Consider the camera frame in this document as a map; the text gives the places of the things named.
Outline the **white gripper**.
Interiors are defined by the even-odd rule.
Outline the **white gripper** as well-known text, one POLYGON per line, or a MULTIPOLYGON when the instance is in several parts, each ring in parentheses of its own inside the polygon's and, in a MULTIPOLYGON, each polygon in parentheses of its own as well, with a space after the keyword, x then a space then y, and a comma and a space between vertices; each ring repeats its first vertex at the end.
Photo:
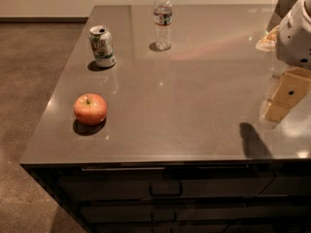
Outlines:
POLYGON ((269 123, 280 123, 311 90, 311 0, 297 0, 281 20, 276 55, 299 67, 272 78, 273 89, 260 109, 260 117, 269 123))

